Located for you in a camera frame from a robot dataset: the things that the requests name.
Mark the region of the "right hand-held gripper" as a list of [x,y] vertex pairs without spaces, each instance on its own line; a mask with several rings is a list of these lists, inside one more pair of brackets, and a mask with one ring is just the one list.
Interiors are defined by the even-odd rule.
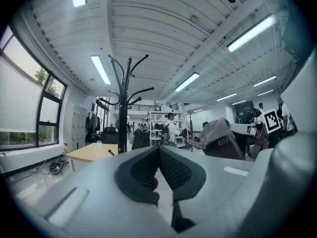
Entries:
[[280,129],[281,124],[275,109],[261,113],[250,128],[252,140],[249,156],[255,160],[261,150],[273,148],[279,139],[275,132]]

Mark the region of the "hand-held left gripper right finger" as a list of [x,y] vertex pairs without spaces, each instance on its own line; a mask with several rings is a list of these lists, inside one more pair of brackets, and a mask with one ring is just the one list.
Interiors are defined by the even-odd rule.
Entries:
[[158,155],[158,167],[173,192],[171,227],[181,233],[195,222],[183,216],[179,202],[194,198],[204,186],[207,175],[199,164],[166,147],[160,147]]

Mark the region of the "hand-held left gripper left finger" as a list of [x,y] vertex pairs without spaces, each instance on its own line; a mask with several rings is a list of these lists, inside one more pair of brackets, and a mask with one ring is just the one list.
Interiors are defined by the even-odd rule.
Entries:
[[159,148],[152,147],[121,163],[114,174],[118,188],[129,199],[157,205],[159,196],[154,192],[155,174],[159,168]]

